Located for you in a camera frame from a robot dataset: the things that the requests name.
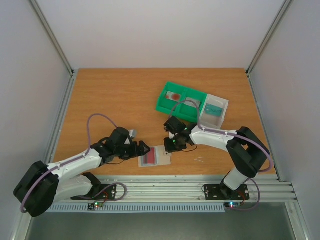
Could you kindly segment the red credit card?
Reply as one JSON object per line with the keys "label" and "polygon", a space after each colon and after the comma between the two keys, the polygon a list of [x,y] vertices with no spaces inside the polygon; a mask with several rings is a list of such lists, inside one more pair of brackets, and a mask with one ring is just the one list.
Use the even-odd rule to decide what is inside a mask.
{"label": "red credit card", "polygon": [[154,165],[156,163],[156,150],[154,147],[150,149],[150,152],[143,156],[142,163],[144,165]]}

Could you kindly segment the beige leather card holder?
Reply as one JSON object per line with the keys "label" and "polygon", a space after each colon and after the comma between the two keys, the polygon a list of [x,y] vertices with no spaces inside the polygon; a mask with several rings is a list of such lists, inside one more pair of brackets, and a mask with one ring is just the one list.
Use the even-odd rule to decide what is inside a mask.
{"label": "beige leather card holder", "polygon": [[157,166],[168,166],[171,165],[171,153],[165,150],[164,145],[158,145],[150,148],[144,156],[138,158],[138,166],[144,167],[157,167]]}

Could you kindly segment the teal credit card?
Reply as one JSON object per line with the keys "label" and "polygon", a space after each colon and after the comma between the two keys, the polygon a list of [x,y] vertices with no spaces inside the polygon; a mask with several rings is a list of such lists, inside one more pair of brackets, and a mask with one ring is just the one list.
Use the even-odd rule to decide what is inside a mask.
{"label": "teal credit card", "polygon": [[207,104],[205,109],[204,109],[204,112],[207,115],[220,117],[222,115],[222,113],[223,113],[223,109],[218,107],[218,106],[215,106],[215,105]]}

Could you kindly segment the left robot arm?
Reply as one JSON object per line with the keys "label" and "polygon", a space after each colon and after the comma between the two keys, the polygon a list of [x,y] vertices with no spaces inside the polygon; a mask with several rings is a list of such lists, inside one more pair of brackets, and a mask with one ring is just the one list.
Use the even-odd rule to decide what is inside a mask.
{"label": "left robot arm", "polygon": [[66,199],[93,200],[103,192],[102,183],[90,170],[127,161],[151,151],[144,141],[134,141],[135,132],[117,127],[110,136],[90,144],[88,149],[65,160],[33,163],[13,191],[20,211],[32,217],[45,213],[53,203]]}

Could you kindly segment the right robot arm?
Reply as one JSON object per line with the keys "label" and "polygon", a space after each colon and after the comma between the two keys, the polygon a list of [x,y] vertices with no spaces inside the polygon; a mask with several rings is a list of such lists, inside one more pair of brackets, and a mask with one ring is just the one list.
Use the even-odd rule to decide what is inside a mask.
{"label": "right robot arm", "polygon": [[191,146],[208,146],[229,153],[234,164],[233,169],[219,184],[219,194],[224,200],[234,197],[249,178],[255,178],[261,172],[270,152],[257,136],[247,127],[239,130],[223,131],[206,128],[196,123],[185,125],[176,117],[170,117],[164,123],[169,137],[164,139],[165,151],[181,152]]}

